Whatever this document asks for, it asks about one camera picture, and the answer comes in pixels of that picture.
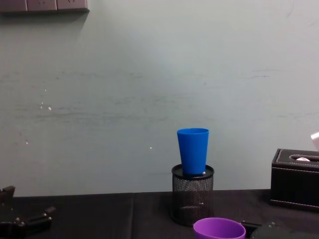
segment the electrical outlet panel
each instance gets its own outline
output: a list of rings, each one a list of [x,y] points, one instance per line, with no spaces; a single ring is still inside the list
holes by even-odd
[[[57,0],[58,10],[87,9],[87,0]]]
[[[28,11],[55,11],[56,0],[27,0]]]
[[[27,11],[26,0],[0,0],[0,12]]]

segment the tissue box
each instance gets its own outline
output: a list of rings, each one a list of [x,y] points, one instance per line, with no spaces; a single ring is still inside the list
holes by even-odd
[[[297,161],[300,157],[310,162]],[[277,150],[272,163],[270,202],[319,211],[319,152]]]

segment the blue plastic cup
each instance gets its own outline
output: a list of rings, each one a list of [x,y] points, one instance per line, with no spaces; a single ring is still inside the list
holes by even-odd
[[[177,131],[180,159],[184,174],[205,172],[209,130],[183,128]]]

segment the black tablecloth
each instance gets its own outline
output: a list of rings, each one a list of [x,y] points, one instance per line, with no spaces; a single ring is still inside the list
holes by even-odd
[[[30,239],[193,239],[169,216],[170,193],[15,198],[26,216],[54,205],[51,230]],[[268,204],[269,190],[215,191],[215,216],[319,234],[319,214]]]

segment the purple cup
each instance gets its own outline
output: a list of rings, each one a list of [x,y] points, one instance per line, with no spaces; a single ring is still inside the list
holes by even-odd
[[[194,226],[196,239],[245,239],[243,225],[226,218],[204,218]]]

